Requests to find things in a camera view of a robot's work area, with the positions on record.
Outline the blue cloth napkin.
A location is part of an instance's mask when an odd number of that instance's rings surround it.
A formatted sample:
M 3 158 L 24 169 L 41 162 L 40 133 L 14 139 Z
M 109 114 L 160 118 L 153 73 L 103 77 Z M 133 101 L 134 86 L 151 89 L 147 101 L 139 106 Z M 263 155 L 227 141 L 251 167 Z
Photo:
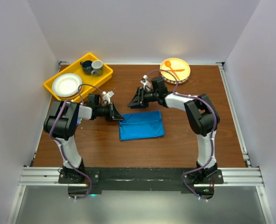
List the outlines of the blue cloth napkin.
M 121 141 L 163 137 L 165 130 L 160 111 L 127 113 L 119 122 Z

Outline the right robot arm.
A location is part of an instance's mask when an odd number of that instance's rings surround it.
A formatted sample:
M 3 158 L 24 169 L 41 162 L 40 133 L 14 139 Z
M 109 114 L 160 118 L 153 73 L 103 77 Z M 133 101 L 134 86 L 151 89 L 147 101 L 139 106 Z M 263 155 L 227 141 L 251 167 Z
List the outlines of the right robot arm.
M 215 158 L 215 135 L 220 117 L 210 98 L 206 94 L 191 96 L 169 91 L 162 77 L 154 77 L 151 82 L 147 76 L 141 79 L 142 87 L 138 87 L 128 107 L 145 109 L 150 102 L 157 102 L 165 108 L 179 109 L 186 112 L 191 130 L 198 141 L 197 168 L 187 171 L 184 177 L 193 177 L 201 183 L 208 183 L 218 166 Z

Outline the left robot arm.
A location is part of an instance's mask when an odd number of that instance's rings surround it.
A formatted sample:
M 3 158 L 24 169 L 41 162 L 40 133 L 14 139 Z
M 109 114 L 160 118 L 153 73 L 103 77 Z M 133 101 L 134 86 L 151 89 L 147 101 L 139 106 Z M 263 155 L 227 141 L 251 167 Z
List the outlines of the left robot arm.
M 43 130 L 57 144 L 63 160 L 63 177 L 72 182 L 81 183 L 87 180 L 85 167 L 75 142 L 78 121 L 94 120 L 104 117 L 107 121 L 123 121 L 113 102 L 108 99 L 100 102 L 99 94 L 90 94 L 84 105 L 81 103 L 54 101 L 44 120 Z

